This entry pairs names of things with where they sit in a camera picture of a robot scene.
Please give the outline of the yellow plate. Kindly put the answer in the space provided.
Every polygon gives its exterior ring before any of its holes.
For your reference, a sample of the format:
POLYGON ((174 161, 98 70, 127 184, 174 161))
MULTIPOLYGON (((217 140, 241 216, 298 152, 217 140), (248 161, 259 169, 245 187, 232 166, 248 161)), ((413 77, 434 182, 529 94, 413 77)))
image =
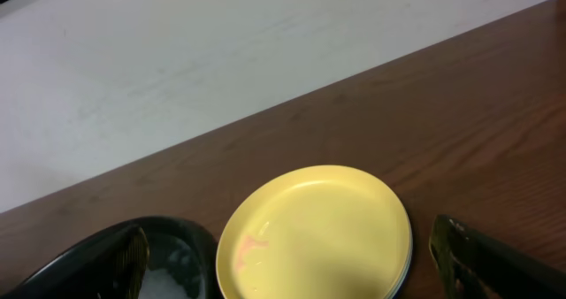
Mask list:
POLYGON ((342 165, 285 173, 235 210, 216 256, 223 297, 385 298, 409 248, 408 214, 375 176, 342 165))

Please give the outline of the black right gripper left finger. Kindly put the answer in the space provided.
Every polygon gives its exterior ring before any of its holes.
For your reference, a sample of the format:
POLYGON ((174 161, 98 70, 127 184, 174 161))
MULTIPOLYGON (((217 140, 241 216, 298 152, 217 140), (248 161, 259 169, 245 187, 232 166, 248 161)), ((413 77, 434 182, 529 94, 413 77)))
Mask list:
POLYGON ((74 245, 1 298, 134 299, 148 262, 143 229, 118 225, 74 245))

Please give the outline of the mint green plate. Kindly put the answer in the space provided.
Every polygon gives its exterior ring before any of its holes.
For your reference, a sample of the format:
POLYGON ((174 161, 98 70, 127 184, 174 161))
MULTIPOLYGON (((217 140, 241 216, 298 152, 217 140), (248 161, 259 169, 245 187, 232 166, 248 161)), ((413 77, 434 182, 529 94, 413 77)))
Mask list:
POLYGON ((408 275, 408 272, 409 272, 409 269, 410 269, 410 266, 411 266, 413 249, 414 249, 413 240, 414 240, 414 238, 413 238, 412 228, 410 228, 409 229, 409 248, 408 248, 407 256, 405 258, 404 265, 402 267, 402 271, 401 271, 399 277, 397 278, 396 282, 394 283, 394 286, 391 288, 391 290, 385 296, 385 299, 395 299, 399 295, 399 292, 402 289, 403 283, 405 282, 405 280, 407 278, 407 275, 408 275))

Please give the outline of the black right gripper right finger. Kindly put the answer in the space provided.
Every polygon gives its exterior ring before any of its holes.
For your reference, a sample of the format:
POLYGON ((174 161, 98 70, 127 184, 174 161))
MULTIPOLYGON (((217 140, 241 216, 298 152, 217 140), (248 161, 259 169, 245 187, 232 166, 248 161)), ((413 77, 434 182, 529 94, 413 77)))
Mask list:
POLYGON ((564 298, 565 273, 448 215, 435 218, 429 249, 448 298, 564 298))

